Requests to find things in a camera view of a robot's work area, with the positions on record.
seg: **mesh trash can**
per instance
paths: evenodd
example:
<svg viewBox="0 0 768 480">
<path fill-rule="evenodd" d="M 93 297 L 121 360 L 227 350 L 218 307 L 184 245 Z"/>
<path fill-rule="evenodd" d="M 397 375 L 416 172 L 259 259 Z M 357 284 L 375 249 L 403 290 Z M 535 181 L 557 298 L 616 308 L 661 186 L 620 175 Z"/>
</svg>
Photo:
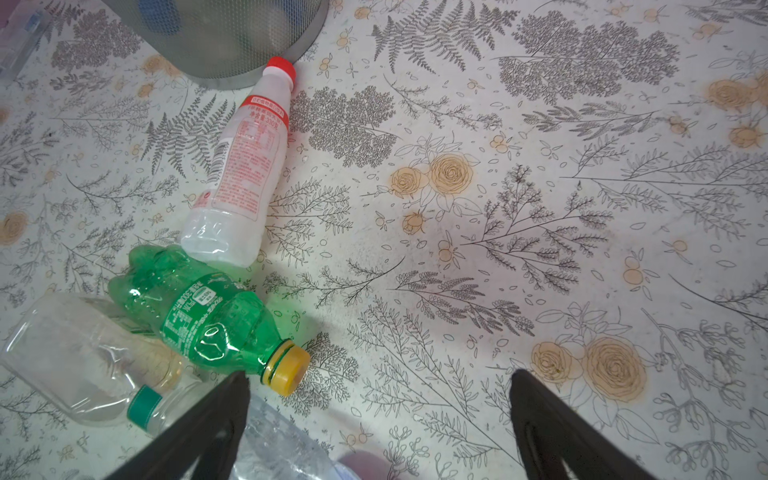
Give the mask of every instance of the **mesh trash can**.
<svg viewBox="0 0 768 480">
<path fill-rule="evenodd" d="M 176 68 L 218 90 L 255 84 L 275 55 L 310 47 L 328 0 L 104 0 Z"/>
</svg>

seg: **floral tablecloth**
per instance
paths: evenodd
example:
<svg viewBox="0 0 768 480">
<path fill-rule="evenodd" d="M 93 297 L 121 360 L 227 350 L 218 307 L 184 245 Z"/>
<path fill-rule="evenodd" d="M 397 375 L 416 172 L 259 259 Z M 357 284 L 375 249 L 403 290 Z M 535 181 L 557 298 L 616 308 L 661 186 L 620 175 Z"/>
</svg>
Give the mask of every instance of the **floral tablecloth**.
<svg viewBox="0 0 768 480">
<path fill-rule="evenodd" d="M 247 93 L 100 2 L 44 6 L 0 100 L 4 338 L 174 242 Z M 659 478 L 768 475 L 766 25 L 764 0 L 332 0 L 243 273 L 313 363 L 254 395 L 366 480 L 523 478 L 526 368 Z M 101 478 L 149 441 L 5 371 L 0 429 L 3 480 Z"/>
</svg>

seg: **bottle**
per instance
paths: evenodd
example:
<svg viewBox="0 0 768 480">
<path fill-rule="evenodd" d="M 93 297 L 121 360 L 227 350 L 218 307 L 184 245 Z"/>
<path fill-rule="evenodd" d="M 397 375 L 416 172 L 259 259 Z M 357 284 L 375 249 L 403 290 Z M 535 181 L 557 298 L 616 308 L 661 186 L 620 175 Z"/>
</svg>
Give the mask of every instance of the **bottle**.
<svg viewBox="0 0 768 480">
<path fill-rule="evenodd" d="M 262 399 L 250 397 L 230 480 L 359 480 Z"/>
<path fill-rule="evenodd" d="M 140 245 L 128 262 L 127 274 L 110 280 L 109 295 L 133 321 L 204 369 L 244 370 L 280 395 L 293 393 L 310 355 L 280 338 L 255 293 L 178 245 Z"/>
<path fill-rule="evenodd" d="M 157 435 L 213 387 L 157 339 L 132 335 L 109 299 L 51 293 L 15 327 L 0 362 L 83 425 L 131 420 Z"/>
<path fill-rule="evenodd" d="M 288 148 L 288 110 L 296 70 L 272 57 L 222 130 L 206 190 L 181 231 L 181 246 L 204 262 L 248 267 L 256 260 L 267 209 Z"/>
</svg>

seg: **barcode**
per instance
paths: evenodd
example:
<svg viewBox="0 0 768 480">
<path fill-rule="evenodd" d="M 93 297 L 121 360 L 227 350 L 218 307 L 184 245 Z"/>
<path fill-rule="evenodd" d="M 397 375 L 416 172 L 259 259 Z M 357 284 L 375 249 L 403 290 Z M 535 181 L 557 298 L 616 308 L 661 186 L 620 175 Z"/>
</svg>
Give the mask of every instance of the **barcode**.
<svg viewBox="0 0 768 480">
<path fill-rule="evenodd" d="M 221 179 L 221 174 L 224 171 L 224 164 L 227 162 L 227 152 L 230 148 L 230 141 L 225 140 L 219 143 L 214 148 L 214 158 L 210 162 L 210 168 L 208 169 L 207 184 L 215 184 Z"/>
</svg>

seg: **transparent plastic bottle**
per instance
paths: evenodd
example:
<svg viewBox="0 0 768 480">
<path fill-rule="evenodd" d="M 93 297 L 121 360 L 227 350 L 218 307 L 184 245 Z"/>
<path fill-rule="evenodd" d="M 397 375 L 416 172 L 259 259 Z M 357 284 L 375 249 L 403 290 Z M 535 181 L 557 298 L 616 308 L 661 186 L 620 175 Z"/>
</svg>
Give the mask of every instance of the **transparent plastic bottle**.
<svg viewBox="0 0 768 480">
<path fill-rule="evenodd" d="M 183 359 L 159 340 L 127 328 L 141 331 L 109 299 L 51 293 L 27 310 L 0 362 L 78 423 L 131 420 L 157 435 L 213 385 L 183 374 Z"/>
<path fill-rule="evenodd" d="M 359 480 L 262 399 L 251 396 L 230 480 Z"/>
<path fill-rule="evenodd" d="M 241 267 L 256 260 L 286 158 L 295 80 L 293 65 L 273 57 L 221 132 L 206 190 L 181 231 L 181 246 L 193 258 Z"/>
<path fill-rule="evenodd" d="M 221 373 L 244 370 L 288 396 L 310 355 L 277 331 L 255 293 L 187 255 L 178 245 L 141 245 L 129 271 L 109 282 L 109 295 L 143 328 L 195 365 Z"/>
</svg>

